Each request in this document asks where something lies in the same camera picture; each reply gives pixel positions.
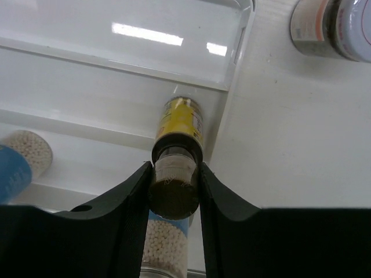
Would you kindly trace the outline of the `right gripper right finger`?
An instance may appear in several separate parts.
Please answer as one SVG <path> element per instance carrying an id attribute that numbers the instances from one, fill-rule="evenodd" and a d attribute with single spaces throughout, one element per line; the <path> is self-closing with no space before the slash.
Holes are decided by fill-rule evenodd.
<path id="1" fill-rule="evenodd" d="M 203 164 L 207 277 L 369 277 L 368 208 L 259 208 Z"/>

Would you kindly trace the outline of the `silver lid blue bottle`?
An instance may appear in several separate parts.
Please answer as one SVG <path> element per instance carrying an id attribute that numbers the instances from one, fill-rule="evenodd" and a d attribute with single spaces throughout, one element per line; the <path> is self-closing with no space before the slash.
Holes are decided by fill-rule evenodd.
<path id="1" fill-rule="evenodd" d="M 149 212 L 142 265 L 186 277 L 189 218 L 167 220 Z"/>

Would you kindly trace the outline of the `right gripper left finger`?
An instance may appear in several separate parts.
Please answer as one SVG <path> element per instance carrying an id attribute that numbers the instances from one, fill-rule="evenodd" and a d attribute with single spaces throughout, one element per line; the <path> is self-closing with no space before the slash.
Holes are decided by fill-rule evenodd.
<path id="1" fill-rule="evenodd" d="M 139 277 L 152 164 L 70 211 L 1 206 L 2 277 Z"/>

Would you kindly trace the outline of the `silver lid white bottle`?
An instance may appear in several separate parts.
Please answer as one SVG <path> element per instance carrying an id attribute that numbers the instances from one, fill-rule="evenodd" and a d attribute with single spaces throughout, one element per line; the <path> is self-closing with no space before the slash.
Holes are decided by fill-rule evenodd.
<path id="1" fill-rule="evenodd" d="M 29 130 L 16 130 L 1 139 L 1 203 L 8 203 L 37 179 L 53 161 L 45 139 Z"/>

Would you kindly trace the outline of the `yellow label bottle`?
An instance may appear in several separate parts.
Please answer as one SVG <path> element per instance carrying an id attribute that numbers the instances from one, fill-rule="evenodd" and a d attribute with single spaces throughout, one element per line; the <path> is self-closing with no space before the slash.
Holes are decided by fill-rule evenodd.
<path id="1" fill-rule="evenodd" d="M 203 117 L 197 102 L 175 97 L 165 104 L 151 157 L 151 211 L 168 220 L 190 217 L 199 206 L 203 161 Z"/>

